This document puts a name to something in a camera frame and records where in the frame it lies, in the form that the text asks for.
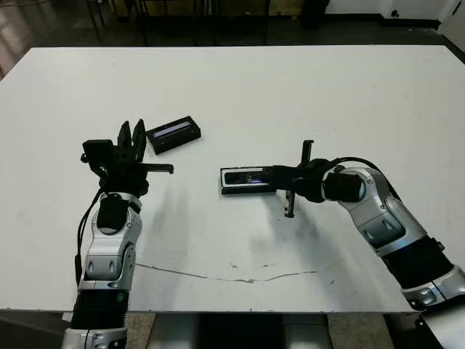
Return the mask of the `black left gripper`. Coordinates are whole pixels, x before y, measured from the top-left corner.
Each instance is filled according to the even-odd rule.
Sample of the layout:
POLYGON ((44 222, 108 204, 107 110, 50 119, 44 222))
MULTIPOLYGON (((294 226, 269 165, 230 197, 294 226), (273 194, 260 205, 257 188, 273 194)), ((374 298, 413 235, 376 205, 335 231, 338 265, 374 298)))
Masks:
POLYGON ((122 192, 144 196, 148 192, 149 172, 174 173, 172 164, 146 164, 145 124, 140 119, 131 134, 129 122, 120 128, 117 145, 89 145, 89 167, 100 181, 104 192, 122 192))

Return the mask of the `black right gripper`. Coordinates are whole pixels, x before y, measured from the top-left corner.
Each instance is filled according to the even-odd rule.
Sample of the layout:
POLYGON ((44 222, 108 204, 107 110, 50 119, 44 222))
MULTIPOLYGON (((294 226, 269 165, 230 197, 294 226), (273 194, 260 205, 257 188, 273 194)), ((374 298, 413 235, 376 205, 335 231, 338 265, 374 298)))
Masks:
POLYGON ((296 196, 305 197, 314 203, 323 202, 321 185, 326 172, 326 159, 311 158, 314 140, 302 143, 301 161, 297 167, 273 165, 262 167, 266 177, 290 177, 272 179, 270 185, 276 190, 286 191, 285 217, 293 218, 296 196))

